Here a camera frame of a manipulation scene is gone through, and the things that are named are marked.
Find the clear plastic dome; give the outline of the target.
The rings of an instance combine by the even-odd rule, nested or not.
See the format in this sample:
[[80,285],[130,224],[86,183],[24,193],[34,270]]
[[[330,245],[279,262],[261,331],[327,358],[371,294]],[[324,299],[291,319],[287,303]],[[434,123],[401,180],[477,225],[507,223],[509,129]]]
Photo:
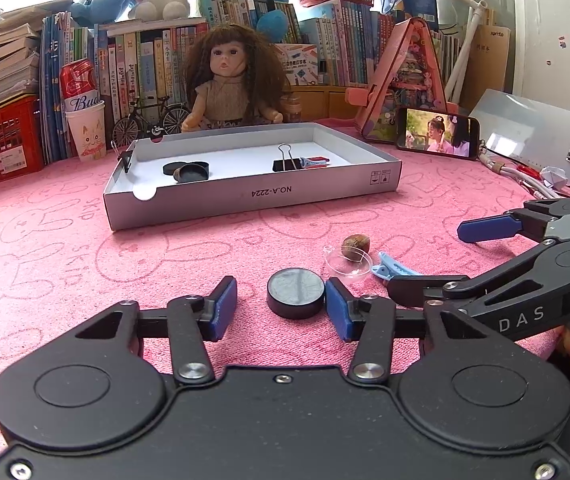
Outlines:
[[373,260],[367,255],[360,262],[352,262],[341,255],[340,247],[328,248],[324,252],[325,269],[335,278],[355,281],[362,280],[372,273]]

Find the black round tin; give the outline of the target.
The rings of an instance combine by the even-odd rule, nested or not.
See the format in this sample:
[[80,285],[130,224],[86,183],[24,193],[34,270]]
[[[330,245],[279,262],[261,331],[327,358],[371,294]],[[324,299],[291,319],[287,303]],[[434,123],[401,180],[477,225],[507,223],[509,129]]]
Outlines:
[[267,304],[280,318],[313,318],[324,307],[325,283],[308,269],[287,268],[272,274],[267,284]]

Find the black round lid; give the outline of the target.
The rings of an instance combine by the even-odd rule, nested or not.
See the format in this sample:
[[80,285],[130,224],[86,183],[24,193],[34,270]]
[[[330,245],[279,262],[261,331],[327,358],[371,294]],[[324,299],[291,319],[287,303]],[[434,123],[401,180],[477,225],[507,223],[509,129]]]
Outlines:
[[179,170],[184,165],[185,162],[168,162],[168,164],[163,166],[163,173],[166,174],[166,176],[172,176],[177,170]]
[[172,177],[179,183],[207,181],[209,179],[208,162],[181,162],[174,169]]

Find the large black binder clip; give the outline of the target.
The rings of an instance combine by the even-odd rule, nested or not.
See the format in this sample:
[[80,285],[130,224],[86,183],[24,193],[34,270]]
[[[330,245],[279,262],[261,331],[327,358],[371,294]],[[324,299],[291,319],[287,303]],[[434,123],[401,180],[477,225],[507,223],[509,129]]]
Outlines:
[[300,158],[291,154],[291,144],[281,143],[277,148],[281,157],[273,162],[272,170],[274,172],[294,171],[302,168]]

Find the brown hazelnut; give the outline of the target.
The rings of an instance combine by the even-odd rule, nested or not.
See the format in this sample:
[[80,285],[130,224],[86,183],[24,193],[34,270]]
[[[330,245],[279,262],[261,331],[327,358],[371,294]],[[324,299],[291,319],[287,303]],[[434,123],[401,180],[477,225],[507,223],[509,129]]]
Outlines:
[[341,242],[340,252],[347,260],[360,262],[369,254],[370,247],[370,237],[365,234],[352,234]]

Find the red scissors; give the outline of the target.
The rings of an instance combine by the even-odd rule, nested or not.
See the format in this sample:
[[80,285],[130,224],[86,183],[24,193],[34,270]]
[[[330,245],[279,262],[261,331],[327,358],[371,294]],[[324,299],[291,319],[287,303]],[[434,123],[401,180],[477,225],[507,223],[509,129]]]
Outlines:
[[538,170],[535,170],[535,169],[533,169],[533,168],[531,168],[531,167],[518,165],[518,166],[516,167],[516,169],[517,169],[519,172],[521,172],[522,174],[526,174],[527,176],[532,177],[532,178],[535,179],[535,180],[539,180],[539,181],[542,180],[539,171],[538,171]]

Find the clear plastic folder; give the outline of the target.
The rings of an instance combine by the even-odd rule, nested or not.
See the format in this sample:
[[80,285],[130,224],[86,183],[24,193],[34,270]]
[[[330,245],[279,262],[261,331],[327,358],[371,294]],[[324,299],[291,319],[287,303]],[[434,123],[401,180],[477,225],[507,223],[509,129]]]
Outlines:
[[570,181],[570,110],[488,89],[470,116],[490,152],[536,170],[560,168]]

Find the white cardboard tray box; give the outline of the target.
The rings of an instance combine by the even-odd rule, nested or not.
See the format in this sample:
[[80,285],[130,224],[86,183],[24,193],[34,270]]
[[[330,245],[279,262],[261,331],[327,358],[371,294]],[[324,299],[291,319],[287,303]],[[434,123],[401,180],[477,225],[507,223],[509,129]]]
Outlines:
[[[103,193],[110,229],[122,231],[396,191],[402,162],[380,148],[315,122],[204,130],[136,140],[125,174],[115,167]],[[324,168],[274,172],[277,148],[329,159]],[[208,162],[209,179],[179,183],[168,162]]]

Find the white pipe stand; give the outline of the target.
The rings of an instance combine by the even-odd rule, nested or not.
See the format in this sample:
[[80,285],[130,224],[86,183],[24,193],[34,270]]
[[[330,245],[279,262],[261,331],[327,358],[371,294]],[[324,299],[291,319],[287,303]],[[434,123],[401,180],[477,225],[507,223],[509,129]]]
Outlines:
[[460,0],[468,5],[469,16],[466,26],[465,37],[460,52],[458,52],[452,73],[445,85],[445,99],[449,103],[460,103],[460,94],[462,93],[465,80],[471,44],[474,41],[476,30],[484,20],[484,14],[488,10],[488,3],[484,0]]

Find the pink bath towel mat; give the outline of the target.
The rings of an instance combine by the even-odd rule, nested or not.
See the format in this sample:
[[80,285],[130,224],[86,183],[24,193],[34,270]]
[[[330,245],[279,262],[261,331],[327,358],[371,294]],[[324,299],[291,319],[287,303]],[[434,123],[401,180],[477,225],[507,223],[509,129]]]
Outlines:
[[[482,245],[457,238],[458,224],[520,207],[528,192],[478,162],[402,153],[395,192],[113,232],[103,191],[115,161],[57,162],[0,183],[0,373],[25,354],[122,299],[144,308],[238,282],[238,307],[208,348],[227,364],[347,365],[350,344],[325,315],[291,322],[268,308],[277,270],[328,275],[325,255],[362,233],[424,274],[474,276],[524,252],[524,237]],[[0,451],[4,447],[0,435]]]

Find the white paper cup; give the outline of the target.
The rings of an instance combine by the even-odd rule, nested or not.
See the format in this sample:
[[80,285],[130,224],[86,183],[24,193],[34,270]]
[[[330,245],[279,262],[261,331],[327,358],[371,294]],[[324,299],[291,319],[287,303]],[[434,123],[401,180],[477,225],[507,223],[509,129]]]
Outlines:
[[100,101],[84,110],[66,113],[81,162],[92,162],[106,155],[104,108],[105,103]]

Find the brown haired doll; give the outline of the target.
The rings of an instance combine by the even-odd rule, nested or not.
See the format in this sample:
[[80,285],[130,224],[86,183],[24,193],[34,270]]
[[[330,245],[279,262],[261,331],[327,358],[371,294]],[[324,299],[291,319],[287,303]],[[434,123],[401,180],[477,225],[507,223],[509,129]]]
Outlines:
[[289,90],[274,44],[242,25],[219,25],[189,51],[183,133],[284,121]]

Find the red plastic basket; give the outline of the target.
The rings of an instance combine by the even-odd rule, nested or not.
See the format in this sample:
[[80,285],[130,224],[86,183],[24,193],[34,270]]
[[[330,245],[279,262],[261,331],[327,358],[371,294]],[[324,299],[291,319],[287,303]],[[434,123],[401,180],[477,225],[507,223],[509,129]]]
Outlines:
[[0,182],[43,167],[39,100],[23,94],[0,106]]

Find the label sticker box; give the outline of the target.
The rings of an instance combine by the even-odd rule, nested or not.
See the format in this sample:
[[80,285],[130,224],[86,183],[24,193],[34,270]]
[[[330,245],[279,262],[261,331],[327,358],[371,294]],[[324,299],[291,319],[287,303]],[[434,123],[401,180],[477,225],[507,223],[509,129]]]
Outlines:
[[319,59],[314,44],[275,44],[274,47],[292,86],[315,86],[319,83]]

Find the small blue plush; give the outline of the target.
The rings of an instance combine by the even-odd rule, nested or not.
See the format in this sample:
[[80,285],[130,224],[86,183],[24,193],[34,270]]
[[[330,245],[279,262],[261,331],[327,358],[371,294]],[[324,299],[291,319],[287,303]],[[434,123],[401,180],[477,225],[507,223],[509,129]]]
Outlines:
[[82,27],[114,23],[134,0],[79,0],[69,8],[72,19]]

